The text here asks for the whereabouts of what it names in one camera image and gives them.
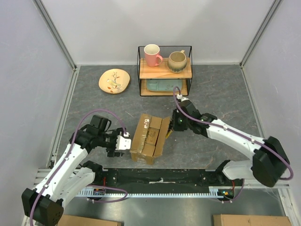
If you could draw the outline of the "brown cardboard express box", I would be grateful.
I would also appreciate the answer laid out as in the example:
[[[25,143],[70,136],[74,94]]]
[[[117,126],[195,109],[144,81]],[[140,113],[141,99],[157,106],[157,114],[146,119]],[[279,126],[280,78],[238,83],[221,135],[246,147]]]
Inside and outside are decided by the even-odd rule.
[[[162,155],[169,123],[169,117],[159,118],[149,114],[141,115],[130,149],[133,161],[152,165],[155,158]],[[149,145],[145,142],[149,127],[159,129],[158,139],[155,146]]]

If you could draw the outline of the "yellow utility knife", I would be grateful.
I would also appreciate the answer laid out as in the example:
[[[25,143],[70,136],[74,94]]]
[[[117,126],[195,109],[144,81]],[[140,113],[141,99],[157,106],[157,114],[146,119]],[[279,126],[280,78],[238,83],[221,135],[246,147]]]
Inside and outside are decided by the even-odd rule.
[[[166,136],[165,136],[165,138],[167,139],[169,136],[170,136],[170,134],[172,133],[172,131],[171,130],[169,130],[168,132],[167,132],[167,134],[166,134]]]

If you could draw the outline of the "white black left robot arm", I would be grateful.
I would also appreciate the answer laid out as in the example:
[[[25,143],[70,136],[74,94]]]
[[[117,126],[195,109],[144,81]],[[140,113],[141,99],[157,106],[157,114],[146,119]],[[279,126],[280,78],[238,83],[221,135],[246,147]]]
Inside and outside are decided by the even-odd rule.
[[[44,226],[57,225],[64,208],[80,191],[104,181],[101,165],[92,161],[81,164],[93,149],[104,147],[109,157],[121,156],[123,150],[130,149],[126,127],[110,127],[111,120],[99,115],[93,115],[89,124],[78,125],[51,171],[33,189],[23,191],[23,209],[31,226],[36,222]]]

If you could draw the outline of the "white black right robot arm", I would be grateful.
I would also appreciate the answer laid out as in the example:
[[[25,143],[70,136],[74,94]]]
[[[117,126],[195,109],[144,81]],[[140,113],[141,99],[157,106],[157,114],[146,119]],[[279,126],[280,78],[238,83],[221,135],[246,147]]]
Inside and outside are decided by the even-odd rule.
[[[247,157],[245,161],[225,160],[216,169],[215,179],[227,185],[235,179],[256,179],[266,187],[273,187],[290,169],[289,159],[275,137],[267,139],[244,133],[209,113],[201,114],[187,98],[176,101],[170,122],[173,131],[192,130],[197,135],[220,141]]]

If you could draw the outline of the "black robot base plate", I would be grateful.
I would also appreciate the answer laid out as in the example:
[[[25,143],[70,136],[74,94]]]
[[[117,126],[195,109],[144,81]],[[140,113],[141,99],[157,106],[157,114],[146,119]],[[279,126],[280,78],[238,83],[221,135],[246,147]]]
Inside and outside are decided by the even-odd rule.
[[[210,186],[239,187],[243,180],[231,181],[215,170],[205,169],[103,169],[96,173],[94,186],[107,186],[127,192],[201,191]]]

